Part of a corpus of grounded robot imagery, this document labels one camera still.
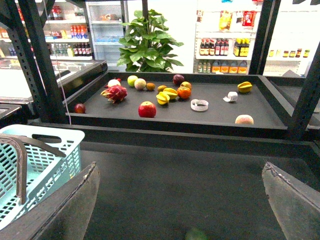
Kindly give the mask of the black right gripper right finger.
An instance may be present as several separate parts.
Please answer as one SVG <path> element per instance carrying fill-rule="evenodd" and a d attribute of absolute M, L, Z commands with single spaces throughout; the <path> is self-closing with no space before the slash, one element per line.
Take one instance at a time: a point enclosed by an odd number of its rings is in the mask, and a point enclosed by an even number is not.
<path fill-rule="evenodd" d="M 271 162 L 262 170 L 269 205 L 287 240 L 320 238 L 320 193 Z"/>

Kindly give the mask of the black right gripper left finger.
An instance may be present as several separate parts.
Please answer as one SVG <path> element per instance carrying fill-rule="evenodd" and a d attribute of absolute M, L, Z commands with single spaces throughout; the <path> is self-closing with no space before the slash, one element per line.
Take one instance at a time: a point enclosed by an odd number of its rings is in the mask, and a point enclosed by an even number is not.
<path fill-rule="evenodd" d="M 92 162 L 0 231 L 2 240 L 82 240 L 95 208 L 100 172 Z"/>

